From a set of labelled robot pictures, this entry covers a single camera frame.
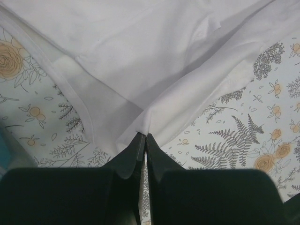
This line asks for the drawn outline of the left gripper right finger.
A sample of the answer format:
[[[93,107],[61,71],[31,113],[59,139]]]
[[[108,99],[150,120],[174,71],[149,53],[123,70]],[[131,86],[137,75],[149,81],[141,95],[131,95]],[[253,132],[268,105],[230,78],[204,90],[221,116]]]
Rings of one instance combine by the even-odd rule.
[[[146,138],[154,225],[297,225],[300,197],[283,202],[274,182],[254,169],[187,170]]]

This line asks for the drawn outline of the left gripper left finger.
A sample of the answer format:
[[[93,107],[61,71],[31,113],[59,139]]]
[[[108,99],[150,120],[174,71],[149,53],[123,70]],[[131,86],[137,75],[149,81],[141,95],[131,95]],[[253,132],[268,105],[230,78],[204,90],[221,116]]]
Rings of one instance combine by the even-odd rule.
[[[0,182],[3,225],[139,225],[146,137],[98,168],[17,168]]]

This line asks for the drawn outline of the white t shirt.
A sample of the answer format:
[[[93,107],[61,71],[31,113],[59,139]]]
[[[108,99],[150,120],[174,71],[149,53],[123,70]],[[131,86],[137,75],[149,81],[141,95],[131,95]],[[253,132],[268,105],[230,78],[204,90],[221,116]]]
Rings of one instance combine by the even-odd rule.
[[[300,25],[297,0],[3,0],[0,24],[112,155],[174,139]]]

